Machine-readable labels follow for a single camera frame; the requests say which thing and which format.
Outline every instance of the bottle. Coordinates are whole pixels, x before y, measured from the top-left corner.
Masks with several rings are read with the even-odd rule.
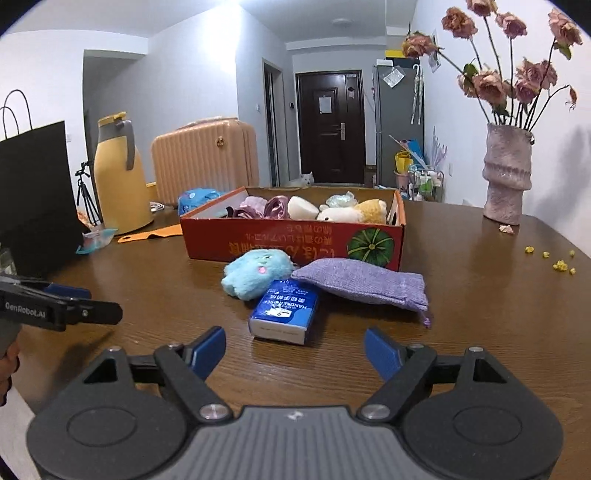
[[[127,113],[99,120],[94,175],[105,228],[117,235],[152,222],[150,194],[141,157],[135,148],[134,129]]]

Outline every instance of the refrigerator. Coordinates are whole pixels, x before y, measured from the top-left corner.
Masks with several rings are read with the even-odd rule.
[[[414,79],[417,71],[412,67],[398,67],[404,78],[396,86],[390,86],[384,77],[392,67],[374,67],[374,101],[376,126],[376,182],[384,187],[396,187],[394,156],[402,148],[392,140],[416,140],[424,151],[424,115],[418,124],[418,113],[411,125],[414,101]]]

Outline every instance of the black tripod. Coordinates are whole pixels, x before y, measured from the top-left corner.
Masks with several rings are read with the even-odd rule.
[[[93,226],[96,226],[100,223],[100,214],[92,200],[92,196],[90,195],[88,188],[86,187],[86,183],[84,183],[84,180],[82,179],[83,176],[91,178],[90,174],[86,171],[87,166],[87,161],[82,162],[82,168],[74,174],[74,176],[78,177],[78,194],[76,196],[76,206],[80,206],[80,195],[82,195],[82,199],[84,200],[84,208],[86,210],[86,214],[88,215],[88,219]]]

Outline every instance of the textured vase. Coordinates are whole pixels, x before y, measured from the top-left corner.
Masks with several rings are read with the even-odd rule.
[[[484,216],[504,225],[519,225],[523,192],[531,190],[530,132],[509,125],[488,126],[482,176],[488,180]]]

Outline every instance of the suitcase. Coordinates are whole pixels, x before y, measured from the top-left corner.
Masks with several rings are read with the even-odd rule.
[[[258,186],[256,133],[237,118],[197,121],[157,137],[152,143],[158,199],[178,205],[187,190],[229,192]]]

